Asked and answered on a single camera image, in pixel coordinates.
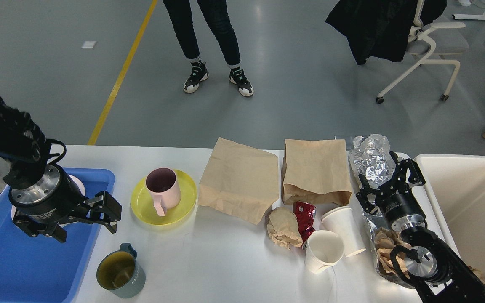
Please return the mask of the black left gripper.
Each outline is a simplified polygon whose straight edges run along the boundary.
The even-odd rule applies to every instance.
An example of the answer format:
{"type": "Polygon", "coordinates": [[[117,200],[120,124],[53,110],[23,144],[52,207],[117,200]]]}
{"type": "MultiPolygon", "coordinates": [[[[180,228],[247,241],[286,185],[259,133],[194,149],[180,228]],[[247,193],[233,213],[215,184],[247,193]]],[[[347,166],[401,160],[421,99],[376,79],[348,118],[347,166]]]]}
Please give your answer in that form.
{"type": "Polygon", "coordinates": [[[66,224],[78,218],[101,224],[115,234],[123,209],[108,191],[100,191],[87,199],[57,164],[47,165],[41,179],[29,188],[11,189],[8,197],[16,208],[12,219],[15,226],[27,236],[40,234],[59,243],[66,242],[67,232],[58,223],[66,224]]]}

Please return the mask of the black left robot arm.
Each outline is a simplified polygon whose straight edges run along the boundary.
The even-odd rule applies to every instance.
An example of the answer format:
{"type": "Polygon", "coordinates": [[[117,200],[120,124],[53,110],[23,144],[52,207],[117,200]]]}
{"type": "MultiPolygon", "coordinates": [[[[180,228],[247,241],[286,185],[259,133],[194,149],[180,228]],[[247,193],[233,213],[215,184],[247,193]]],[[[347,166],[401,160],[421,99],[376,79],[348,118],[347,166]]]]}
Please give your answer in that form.
{"type": "Polygon", "coordinates": [[[0,158],[10,170],[0,171],[10,186],[8,199],[15,207],[12,222],[27,236],[42,234],[64,243],[62,225],[81,222],[100,224],[116,233],[122,207],[107,191],[93,198],[83,194],[75,180],[58,162],[62,153],[51,153],[63,142],[46,138],[28,112],[7,106],[0,96],[0,158]]]}

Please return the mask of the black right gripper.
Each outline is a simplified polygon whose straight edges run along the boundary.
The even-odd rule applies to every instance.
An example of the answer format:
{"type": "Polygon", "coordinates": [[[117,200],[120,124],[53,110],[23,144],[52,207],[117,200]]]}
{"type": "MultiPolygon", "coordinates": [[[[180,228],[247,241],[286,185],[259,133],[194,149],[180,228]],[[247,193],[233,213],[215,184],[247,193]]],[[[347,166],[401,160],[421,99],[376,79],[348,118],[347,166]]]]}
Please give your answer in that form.
{"type": "Polygon", "coordinates": [[[403,159],[394,151],[390,151],[396,167],[391,177],[389,188],[396,194],[385,195],[381,187],[372,188],[368,179],[363,174],[358,174],[361,188],[356,193],[362,210],[369,215],[383,215],[389,230],[402,231],[413,226],[426,227],[426,215],[418,201],[412,194],[412,188],[423,186],[426,180],[418,163],[412,159],[403,159]],[[373,203],[369,195],[375,196],[373,203]]]}

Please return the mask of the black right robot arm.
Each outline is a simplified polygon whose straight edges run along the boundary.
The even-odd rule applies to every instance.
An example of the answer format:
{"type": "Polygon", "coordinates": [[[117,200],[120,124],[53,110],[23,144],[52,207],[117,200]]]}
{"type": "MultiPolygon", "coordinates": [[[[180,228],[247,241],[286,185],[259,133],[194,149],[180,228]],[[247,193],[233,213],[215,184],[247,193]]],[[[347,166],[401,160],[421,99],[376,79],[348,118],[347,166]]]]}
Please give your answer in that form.
{"type": "Polygon", "coordinates": [[[426,216],[412,193],[425,184],[419,165],[389,152],[396,167],[383,185],[372,188],[359,174],[356,197],[366,213],[373,213],[368,195],[375,196],[387,228],[399,232],[410,249],[398,245],[390,254],[398,277],[414,287],[424,303],[485,303],[485,285],[437,234],[427,228],[426,216]]]}

